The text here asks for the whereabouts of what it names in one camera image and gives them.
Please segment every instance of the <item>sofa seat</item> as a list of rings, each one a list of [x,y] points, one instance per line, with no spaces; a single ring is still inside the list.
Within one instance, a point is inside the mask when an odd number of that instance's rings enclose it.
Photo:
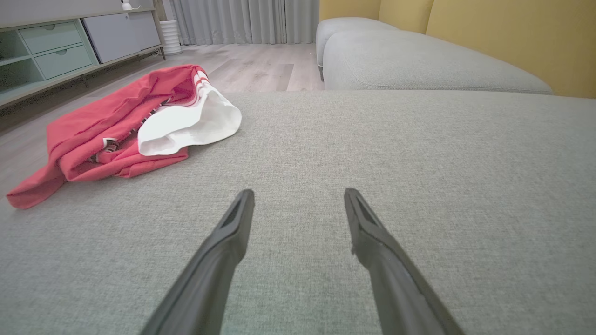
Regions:
[[[333,34],[348,30],[398,30],[390,24],[365,17],[337,17],[323,20],[316,27],[316,62],[323,66],[325,44]]]
[[[325,89],[456,89],[552,94],[538,77],[480,52],[404,30],[335,33]]]
[[[225,96],[242,111],[240,129],[189,148],[183,162],[67,183],[27,210],[0,201],[0,333],[138,334],[235,195],[252,188],[248,250],[221,333],[380,335],[368,271],[350,252],[346,187],[466,334],[596,329],[596,100]]]

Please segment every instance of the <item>gray fabric upholstery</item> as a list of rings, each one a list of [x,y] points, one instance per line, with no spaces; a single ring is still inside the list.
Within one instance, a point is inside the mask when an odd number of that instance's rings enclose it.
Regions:
[[[341,32],[325,46],[325,89],[457,89],[552,94],[536,76],[404,30]]]
[[[390,24],[365,17],[336,17],[319,22],[316,27],[316,62],[323,66],[323,51],[325,44],[333,34],[349,30],[398,30]]]
[[[3,334],[136,334],[236,193],[249,248],[222,334],[380,334],[350,253],[365,196],[468,334],[596,328],[596,100],[464,91],[228,94],[238,133],[132,179],[0,208]]]

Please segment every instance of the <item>drawer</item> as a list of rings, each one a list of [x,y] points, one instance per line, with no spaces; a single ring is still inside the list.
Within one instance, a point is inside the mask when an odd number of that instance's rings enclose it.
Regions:
[[[74,22],[47,24],[19,32],[32,54],[82,42]]]
[[[91,65],[91,59],[84,45],[65,48],[51,54],[35,57],[45,79],[50,79],[67,72]]]

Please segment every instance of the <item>white towel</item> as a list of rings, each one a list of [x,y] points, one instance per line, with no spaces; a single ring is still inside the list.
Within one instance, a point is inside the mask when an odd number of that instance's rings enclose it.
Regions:
[[[238,131],[242,121],[240,110],[206,78],[203,72],[195,76],[194,101],[186,106],[161,106],[143,123],[138,132],[142,155],[173,154],[189,145],[220,141]]]

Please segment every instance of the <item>white cylindrical planter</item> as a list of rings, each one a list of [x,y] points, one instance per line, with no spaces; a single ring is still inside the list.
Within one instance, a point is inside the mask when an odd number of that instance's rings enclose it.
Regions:
[[[163,39],[166,45],[163,46],[163,53],[166,55],[175,55],[182,52],[180,39],[178,38],[178,25],[176,20],[160,21],[162,25]]]

